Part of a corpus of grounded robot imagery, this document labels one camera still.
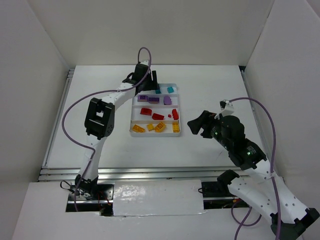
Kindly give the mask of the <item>purple flower lego brick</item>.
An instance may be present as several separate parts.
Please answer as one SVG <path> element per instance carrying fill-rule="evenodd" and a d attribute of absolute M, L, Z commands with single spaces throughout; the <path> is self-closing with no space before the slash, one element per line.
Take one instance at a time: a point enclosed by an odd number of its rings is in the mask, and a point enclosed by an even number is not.
<path fill-rule="evenodd" d="M 171 105 L 172 104 L 172 99 L 169 96 L 164 96 L 163 97 L 163 104 L 164 105 Z"/>

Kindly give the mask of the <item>red curved lego brick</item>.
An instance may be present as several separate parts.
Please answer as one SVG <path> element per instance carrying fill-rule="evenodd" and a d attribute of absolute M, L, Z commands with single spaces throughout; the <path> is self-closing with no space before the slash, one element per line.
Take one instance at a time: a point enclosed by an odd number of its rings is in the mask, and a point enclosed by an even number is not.
<path fill-rule="evenodd" d="M 155 121 L 162 121 L 165 119 L 165 116 L 162 114 L 158 114 L 158 113 L 153 113 L 152 114 L 152 119 Z"/>

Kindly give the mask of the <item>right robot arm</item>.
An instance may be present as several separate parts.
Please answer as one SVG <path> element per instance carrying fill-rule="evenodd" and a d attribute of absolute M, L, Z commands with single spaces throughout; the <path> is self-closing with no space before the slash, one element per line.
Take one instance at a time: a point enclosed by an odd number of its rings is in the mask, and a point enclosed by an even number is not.
<path fill-rule="evenodd" d="M 249 186 L 233 170 L 221 174 L 217 181 L 223 189 L 245 201 L 270 224 L 273 233 L 280 232 L 280 240 L 296 240 L 310 227 L 320 214 L 308 208 L 285 185 L 260 147 L 246 138 L 245 127 L 233 115 L 216 117 L 207 110 L 187 122 L 192 134 L 215 139 L 228 152 L 236 167 L 254 181 Z"/>

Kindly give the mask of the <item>yellow sloped lego brick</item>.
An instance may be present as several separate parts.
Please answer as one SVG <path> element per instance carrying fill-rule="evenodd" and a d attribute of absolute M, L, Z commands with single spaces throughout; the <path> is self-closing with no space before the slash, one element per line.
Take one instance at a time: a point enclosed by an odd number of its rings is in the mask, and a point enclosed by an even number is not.
<path fill-rule="evenodd" d="M 135 132 L 135 133 L 144 133 L 146 130 L 143 127 L 135 124 L 132 127 L 132 131 Z"/>

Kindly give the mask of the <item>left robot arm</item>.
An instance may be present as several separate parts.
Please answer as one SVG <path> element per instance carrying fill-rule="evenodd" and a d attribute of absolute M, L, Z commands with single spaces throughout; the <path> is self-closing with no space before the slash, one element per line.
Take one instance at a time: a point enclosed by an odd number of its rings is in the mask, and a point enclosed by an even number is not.
<path fill-rule="evenodd" d="M 158 88 L 155 71 L 148 70 L 148 61 L 139 62 L 115 92 L 89 102 L 84 127 L 87 144 L 82 166 L 75 178 L 77 193 L 92 199 L 98 192 L 98 168 L 103 146 L 115 127 L 115 113 L 126 101 L 143 91 Z"/>

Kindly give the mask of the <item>yellow lego plate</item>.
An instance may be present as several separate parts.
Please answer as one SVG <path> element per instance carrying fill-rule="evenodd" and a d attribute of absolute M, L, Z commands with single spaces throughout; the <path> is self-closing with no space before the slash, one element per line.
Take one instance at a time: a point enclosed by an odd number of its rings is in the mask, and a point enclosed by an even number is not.
<path fill-rule="evenodd" d="M 179 133 L 180 132 L 180 125 L 177 121 L 172 123 L 172 131 L 174 133 Z"/>

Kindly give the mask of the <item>red two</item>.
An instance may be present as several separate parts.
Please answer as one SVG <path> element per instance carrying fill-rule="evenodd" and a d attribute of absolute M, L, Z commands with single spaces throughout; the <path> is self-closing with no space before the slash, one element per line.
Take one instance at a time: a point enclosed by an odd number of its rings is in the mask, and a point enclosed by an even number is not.
<path fill-rule="evenodd" d="M 173 117 L 174 120 L 178 120 L 179 119 L 179 114 L 178 114 L 177 109 L 173 109 L 172 110 L 172 117 Z"/>

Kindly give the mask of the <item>teal lego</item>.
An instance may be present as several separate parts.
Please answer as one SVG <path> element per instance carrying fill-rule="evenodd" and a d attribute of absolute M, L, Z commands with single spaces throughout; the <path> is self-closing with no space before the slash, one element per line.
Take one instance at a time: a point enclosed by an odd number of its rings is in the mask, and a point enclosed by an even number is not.
<path fill-rule="evenodd" d="M 175 89 L 174 89 L 172 86 L 169 86 L 169 87 L 167 87 L 167 92 L 168 92 L 169 94 L 172 94 L 172 93 L 175 92 Z"/>

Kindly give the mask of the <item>yellow rounded lego brick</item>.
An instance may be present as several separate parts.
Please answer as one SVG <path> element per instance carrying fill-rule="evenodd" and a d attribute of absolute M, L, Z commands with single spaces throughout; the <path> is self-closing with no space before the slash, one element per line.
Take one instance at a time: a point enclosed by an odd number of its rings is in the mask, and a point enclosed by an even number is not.
<path fill-rule="evenodd" d="M 154 131 L 156 133 L 162 133 L 166 129 L 166 124 L 163 122 L 159 122 L 155 127 Z"/>

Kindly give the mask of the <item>purple sloped lego brick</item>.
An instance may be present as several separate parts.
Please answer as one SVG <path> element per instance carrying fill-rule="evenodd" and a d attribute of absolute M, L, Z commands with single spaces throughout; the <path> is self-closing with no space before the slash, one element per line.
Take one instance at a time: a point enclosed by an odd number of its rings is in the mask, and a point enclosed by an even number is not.
<path fill-rule="evenodd" d="M 159 104 L 160 98 L 159 97 L 148 97 L 148 103 L 150 104 Z"/>

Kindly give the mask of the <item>small yellow lego cube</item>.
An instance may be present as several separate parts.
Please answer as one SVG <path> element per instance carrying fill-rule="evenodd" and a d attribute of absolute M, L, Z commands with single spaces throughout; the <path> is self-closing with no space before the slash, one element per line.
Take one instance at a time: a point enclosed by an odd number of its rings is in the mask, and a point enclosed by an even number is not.
<path fill-rule="evenodd" d="M 149 123 L 146 125 L 147 127 L 147 130 L 150 132 L 150 131 L 153 131 L 155 129 L 154 125 L 152 123 Z"/>

